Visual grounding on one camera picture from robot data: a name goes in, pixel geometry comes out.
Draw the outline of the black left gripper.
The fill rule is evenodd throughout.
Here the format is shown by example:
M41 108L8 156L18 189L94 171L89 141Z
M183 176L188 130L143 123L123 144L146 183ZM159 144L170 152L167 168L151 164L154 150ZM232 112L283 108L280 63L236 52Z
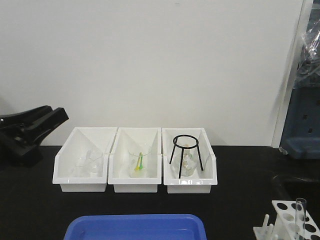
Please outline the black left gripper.
M43 158L39 144L69 119L62 107L43 105L0 116L0 161L12 166L33 167Z

